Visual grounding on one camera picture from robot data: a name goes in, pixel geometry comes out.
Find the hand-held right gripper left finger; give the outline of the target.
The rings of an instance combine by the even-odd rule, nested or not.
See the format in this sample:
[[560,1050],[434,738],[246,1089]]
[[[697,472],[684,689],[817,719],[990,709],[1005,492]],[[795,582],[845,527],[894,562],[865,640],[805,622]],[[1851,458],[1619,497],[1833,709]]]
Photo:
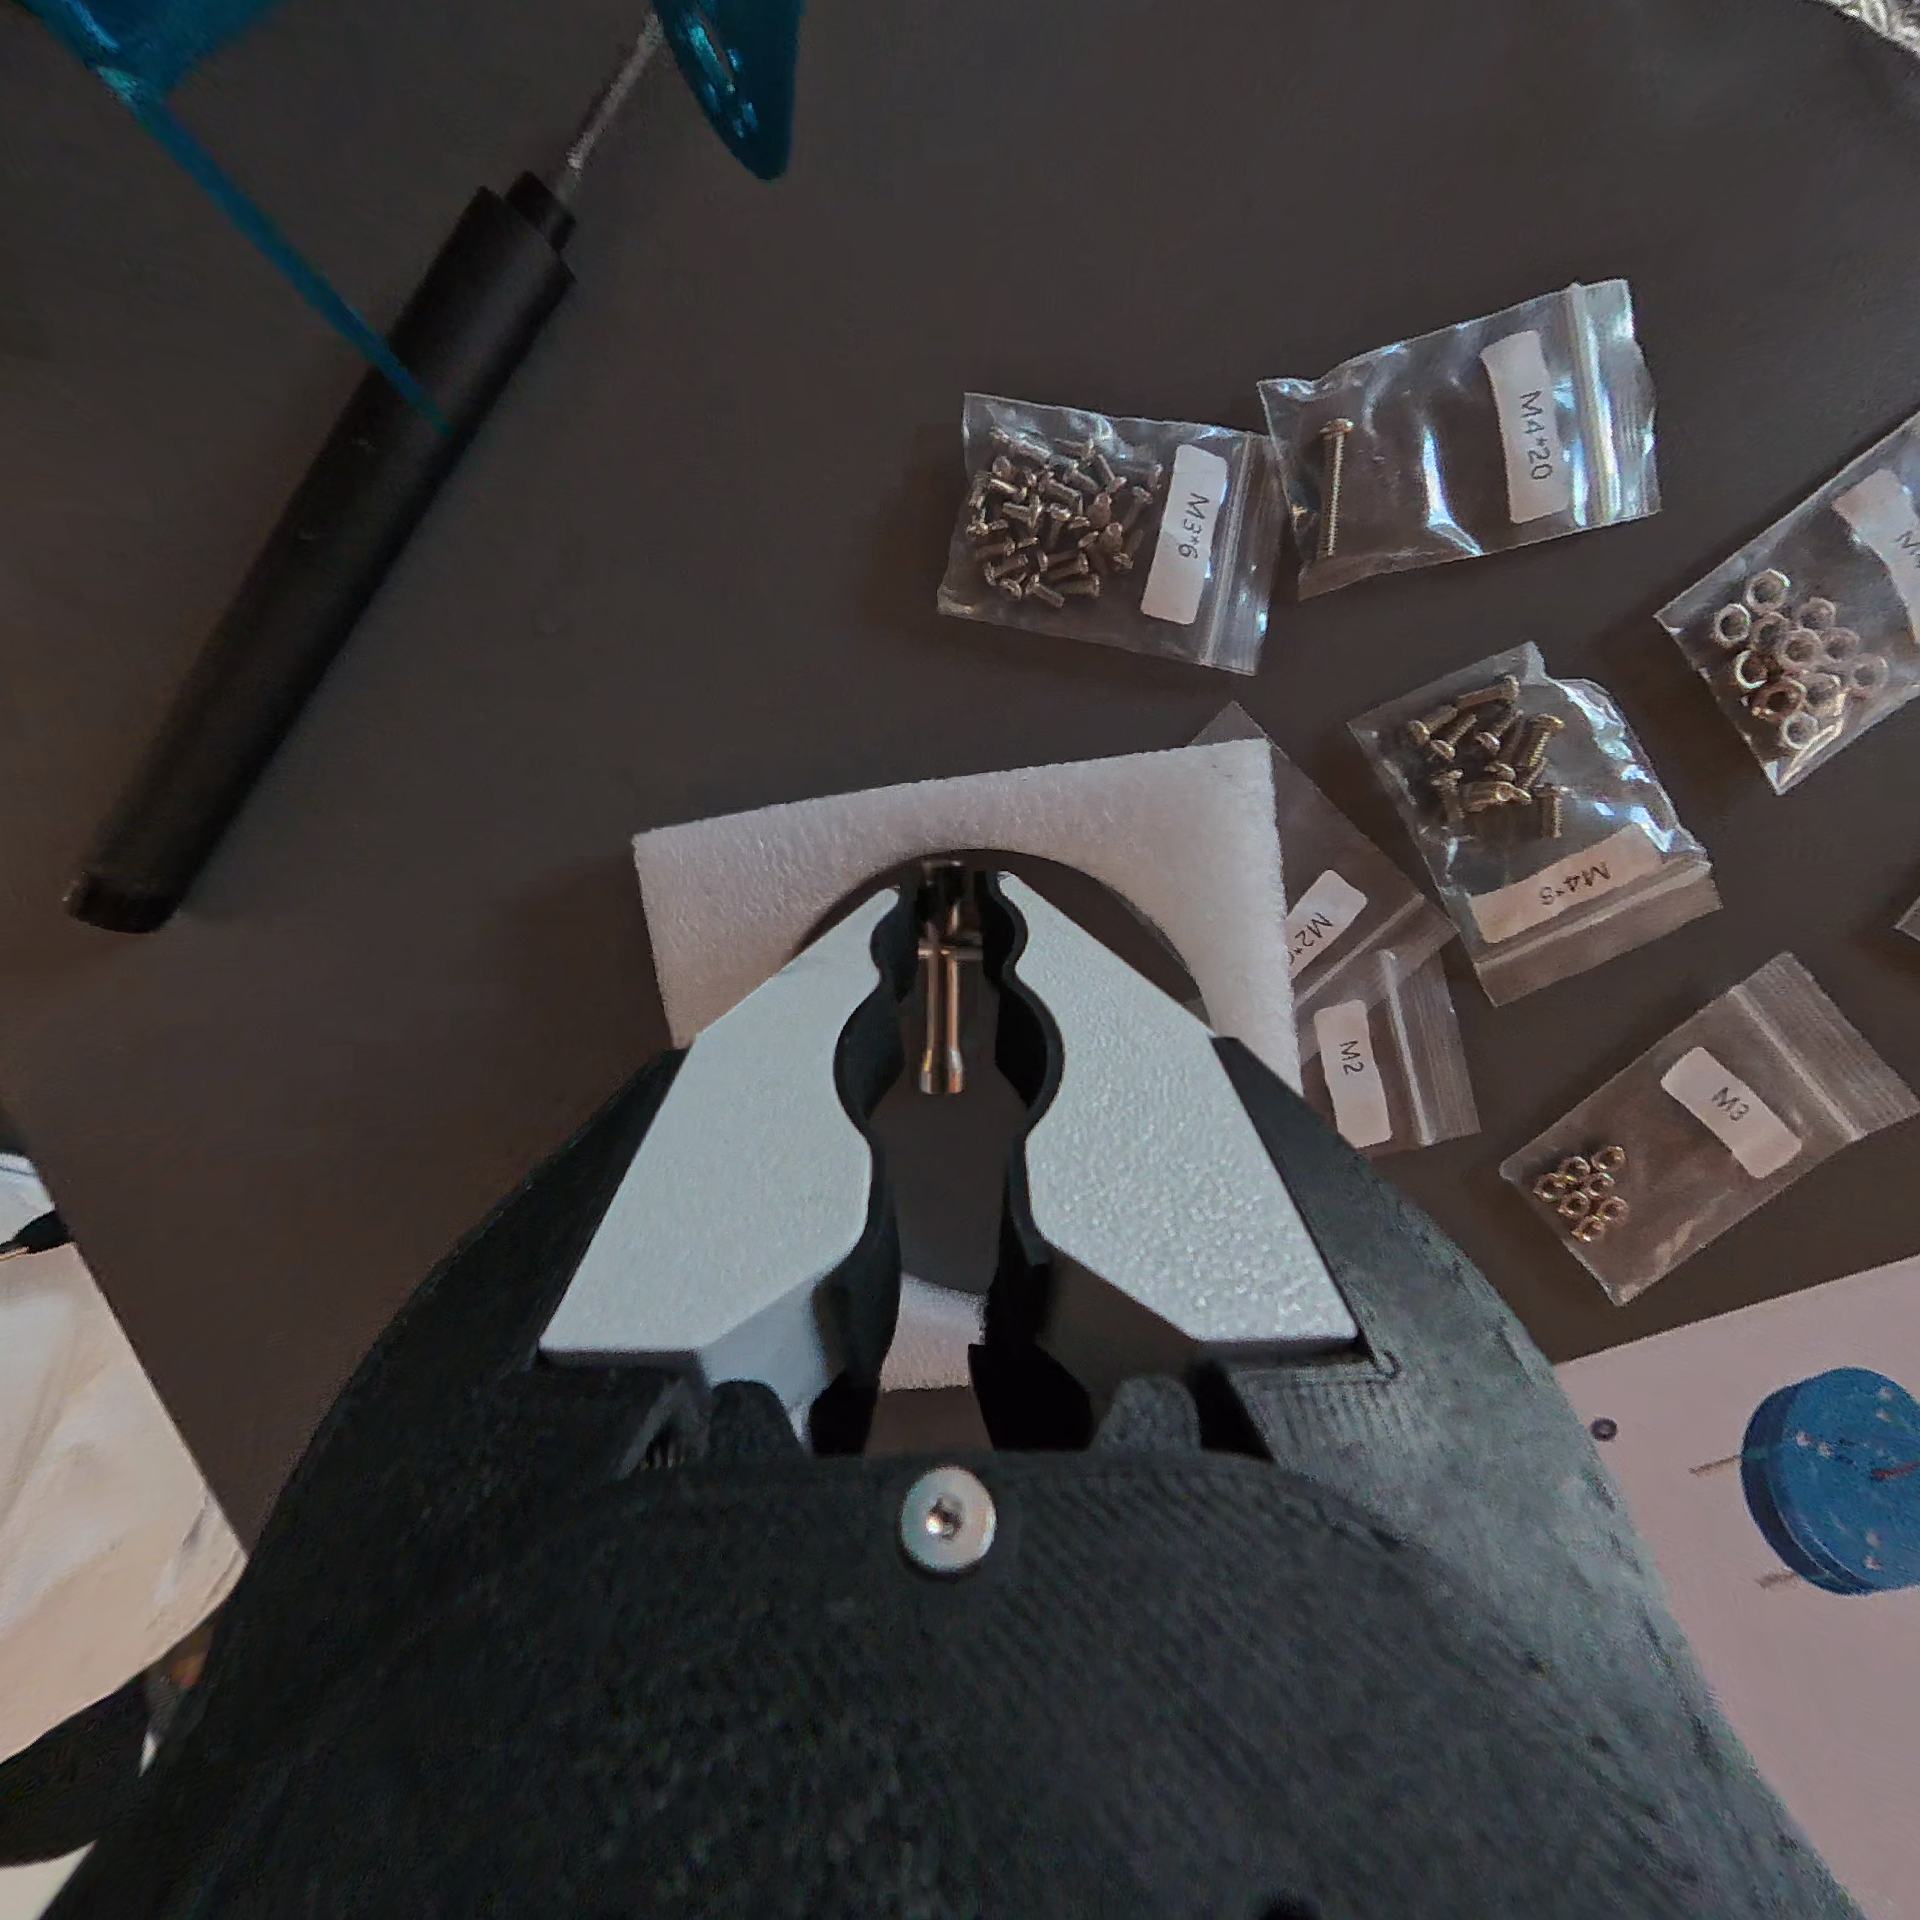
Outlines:
[[878,1388],[901,1253],[874,1116],[906,1068],[914,978],[914,902],[888,888],[684,1050],[541,1354],[762,1382],[781,1402]]

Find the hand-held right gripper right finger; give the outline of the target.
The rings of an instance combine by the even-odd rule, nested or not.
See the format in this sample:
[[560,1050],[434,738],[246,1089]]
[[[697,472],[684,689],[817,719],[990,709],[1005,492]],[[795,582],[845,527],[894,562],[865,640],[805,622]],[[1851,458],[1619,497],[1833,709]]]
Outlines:
[[1010,1217],[1060,1365],[1349,1348],[1357,1326],[1214,1033],[1014,874],[992,877],[1002,1073],[1026,1101]]

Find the silver cross socket wrench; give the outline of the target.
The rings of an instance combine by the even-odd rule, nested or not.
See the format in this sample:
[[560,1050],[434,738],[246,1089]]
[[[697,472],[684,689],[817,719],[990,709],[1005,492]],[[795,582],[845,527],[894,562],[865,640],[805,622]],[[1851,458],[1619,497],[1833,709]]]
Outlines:
[[974,882],[965,858],[944,855],[921,862],[917,916],[924,988],[920,1092],[958,1096],[969,1084],[965,1013],[969,973],[981,959]]

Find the blue metal bracket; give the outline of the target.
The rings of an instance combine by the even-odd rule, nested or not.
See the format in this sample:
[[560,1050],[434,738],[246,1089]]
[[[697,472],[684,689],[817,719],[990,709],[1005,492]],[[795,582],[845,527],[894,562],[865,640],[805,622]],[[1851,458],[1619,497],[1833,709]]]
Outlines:
[[[450,428],[446,409],[410,369],[393,337],[377,336],[195,138],[172,106],[181,81],[238,40],[267,2],[29,2],[25,9],[107,86],[139,126],[203,186],[225,216],[289,278],[420,418]],[[548,176],[522,176],[508,204],[534,245],[562,255],[588,159],[612,128],[646,64],[670,49],[709,128],[762,180],[786,172],[794,148],[802,5],[659,2],[616,74],[600,88]]]

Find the white foam sheet with hole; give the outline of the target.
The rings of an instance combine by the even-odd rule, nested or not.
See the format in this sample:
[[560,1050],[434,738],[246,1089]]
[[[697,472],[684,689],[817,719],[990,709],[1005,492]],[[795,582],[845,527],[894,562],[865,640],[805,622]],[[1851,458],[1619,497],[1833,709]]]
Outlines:
[[[1298,1089],[1272,750],[1256,738],[894,784],[644,832],[634,857],[668,1026],[690,1041],[867,882],[920,857],[1038,857],[1172,949],[1227,1071]],[[1236,1087],[1252,1116],[1252,1095]],[[1080,1365],[1093,1392],[1186,1365]]]

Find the zip bag of thin screws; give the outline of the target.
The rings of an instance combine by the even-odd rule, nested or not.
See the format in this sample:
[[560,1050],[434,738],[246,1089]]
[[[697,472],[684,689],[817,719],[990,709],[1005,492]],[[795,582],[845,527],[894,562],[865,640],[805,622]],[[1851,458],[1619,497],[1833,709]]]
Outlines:
[[1240,703],[1222,705],[1194,745],[1256,738],[1272,750],[1276,818],[1288,886],[1288,959],[1294,1015],[1306,1060],[1318,1050],[1313,1017],[1340,1000],[1368,1007],[1386,999],[1377,970],[1395,952],[1403,976],[1422,973],[1435,1005],[1457,1026],[1457,1005],[1441,950],[1454,940],[1452,921],[1296,765]]

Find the zip bag of small nuts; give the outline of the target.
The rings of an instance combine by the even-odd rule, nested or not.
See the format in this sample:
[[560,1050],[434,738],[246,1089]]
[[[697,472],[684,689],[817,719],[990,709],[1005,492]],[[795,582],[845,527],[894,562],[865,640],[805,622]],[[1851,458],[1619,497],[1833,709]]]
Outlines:
[[1789,952],[1715,997],[1500,1175],[1628,1304],[1916,1092]]

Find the zip bag of short bolts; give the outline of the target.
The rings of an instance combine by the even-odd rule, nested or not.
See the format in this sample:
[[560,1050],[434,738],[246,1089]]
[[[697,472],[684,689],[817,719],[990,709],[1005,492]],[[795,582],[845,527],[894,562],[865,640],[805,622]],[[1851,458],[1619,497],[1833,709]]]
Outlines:
[[1721,909],[1709,852],[1614,697],[1554,677],[1532,640],[1349,730],[1496,1005]]

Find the zip bag of many screws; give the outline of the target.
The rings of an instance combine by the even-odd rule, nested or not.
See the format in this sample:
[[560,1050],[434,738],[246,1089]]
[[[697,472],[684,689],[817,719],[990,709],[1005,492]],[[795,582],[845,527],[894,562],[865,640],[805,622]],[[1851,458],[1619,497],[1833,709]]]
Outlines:
[[1284,495],[1264,434],[972,392],[947,617],[1251,678]]

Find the person's white shirt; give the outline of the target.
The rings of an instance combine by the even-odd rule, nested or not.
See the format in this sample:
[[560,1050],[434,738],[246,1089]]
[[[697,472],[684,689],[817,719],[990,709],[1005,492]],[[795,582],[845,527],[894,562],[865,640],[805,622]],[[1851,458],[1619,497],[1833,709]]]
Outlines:
[[228,1517],[49,1192],[4,1159],[3,1757],[139,1682],[232,1592]]

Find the white instruction manual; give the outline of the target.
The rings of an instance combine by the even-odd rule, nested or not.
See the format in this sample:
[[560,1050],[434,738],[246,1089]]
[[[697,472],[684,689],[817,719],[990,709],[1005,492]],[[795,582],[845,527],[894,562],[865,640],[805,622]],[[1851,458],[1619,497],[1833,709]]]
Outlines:
[[1676,1621],[1788,1809],[1869,1916],[1917,1916],[1917,1597],[1785,1576],[1747,1512],[1737,1452],[1770,1392],[1843,1365],[1917,1388],[1917,1261],[1867,1268],[1564,1361]]

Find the black screwdriver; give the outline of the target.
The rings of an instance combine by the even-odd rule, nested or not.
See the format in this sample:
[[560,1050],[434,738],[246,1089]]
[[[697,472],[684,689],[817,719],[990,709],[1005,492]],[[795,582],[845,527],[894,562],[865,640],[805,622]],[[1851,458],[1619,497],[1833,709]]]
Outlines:
[[156,929],[198,879],[572,288],[572,201],[661,42],[649,10],[560,167],[472,199],[390,336],[448,423],[377,372],[355,388],[67,888],[72,918]]

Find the zip bag with long bolt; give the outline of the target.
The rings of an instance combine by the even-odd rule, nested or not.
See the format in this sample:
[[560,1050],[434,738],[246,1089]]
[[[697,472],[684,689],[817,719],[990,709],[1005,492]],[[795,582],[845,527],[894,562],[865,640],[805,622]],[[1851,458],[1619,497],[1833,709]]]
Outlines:
[[1258,392],[1301,598],[1661,508],[1625,278],[1578,281]]

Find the zip bag of large nuts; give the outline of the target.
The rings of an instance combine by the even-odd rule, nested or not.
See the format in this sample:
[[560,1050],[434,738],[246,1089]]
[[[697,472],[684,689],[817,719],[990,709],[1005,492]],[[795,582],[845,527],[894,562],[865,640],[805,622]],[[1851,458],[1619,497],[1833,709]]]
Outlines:
[[1917,418],[1657,615],[1782,796],[1917,694]]

